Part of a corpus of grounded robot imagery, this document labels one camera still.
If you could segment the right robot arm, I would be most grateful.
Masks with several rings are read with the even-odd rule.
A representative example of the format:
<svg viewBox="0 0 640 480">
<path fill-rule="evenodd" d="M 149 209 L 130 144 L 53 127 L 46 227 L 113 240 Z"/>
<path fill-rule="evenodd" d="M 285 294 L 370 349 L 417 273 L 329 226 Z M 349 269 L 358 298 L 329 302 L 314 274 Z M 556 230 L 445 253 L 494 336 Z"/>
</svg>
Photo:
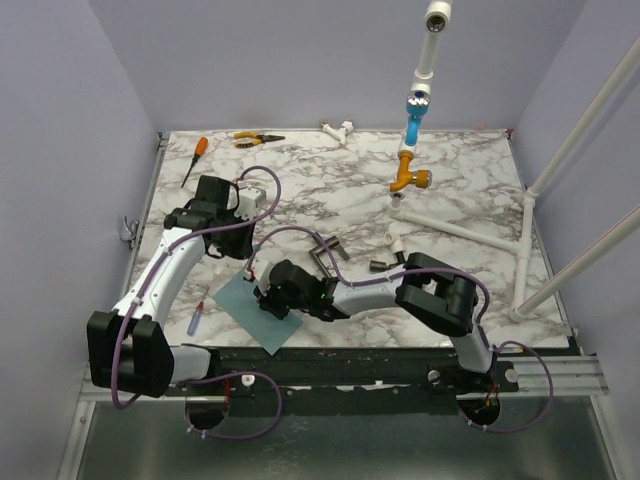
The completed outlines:
<svg viewBox="0 0 640 480">
<path fill-rule="evenodd" d="M 292 310 L 333 322 L 399 307 L 450 339 L 467 389 L 480 392 L 496 380 L 493 353 L 480 325 L 489 306 L 487 288 L 426 254 L 412 253 L 404 263 L 356 281 L 320 279 L 289 260 L 256 261 L 247 274 L 259 307 L 280 320 Z"/>
</svg>

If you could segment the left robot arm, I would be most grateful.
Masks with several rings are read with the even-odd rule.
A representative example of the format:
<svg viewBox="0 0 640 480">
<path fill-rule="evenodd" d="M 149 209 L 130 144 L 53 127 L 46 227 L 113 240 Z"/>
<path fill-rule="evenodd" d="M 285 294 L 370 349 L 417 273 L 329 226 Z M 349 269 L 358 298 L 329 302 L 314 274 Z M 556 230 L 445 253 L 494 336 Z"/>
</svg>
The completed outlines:
<svg viewBox="0 0 640 480">
<path fill-rule="evenodd" d="M 138 395 L 160 397 L 187 381 L 201 395 L 222 380 L 210 352 L 172 346 L 163 326 L 189 273 L 209 255 L 245 260 L 252 253 L 254 226 L 266 194 L 219 177 L 200 177 L 195 196 L 165 216 L 159 245 L 127 294 L 87 324 L 91 381 Z"/>
</svg>

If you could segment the small white pipe elbow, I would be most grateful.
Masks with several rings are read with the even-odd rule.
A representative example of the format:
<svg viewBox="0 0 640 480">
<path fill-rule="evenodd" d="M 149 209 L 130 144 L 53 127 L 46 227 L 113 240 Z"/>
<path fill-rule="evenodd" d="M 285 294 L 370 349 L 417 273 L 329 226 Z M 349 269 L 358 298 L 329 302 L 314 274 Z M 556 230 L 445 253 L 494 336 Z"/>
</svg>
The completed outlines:
<svg viewBox="0 0 640 480">
<path fill-rule="evenodd" d="M 398 233 L 388 231 L 384 236 L 384 240 L 393 254 L 399 254 L 406 251 L 405 244 Z"/>
</svg>

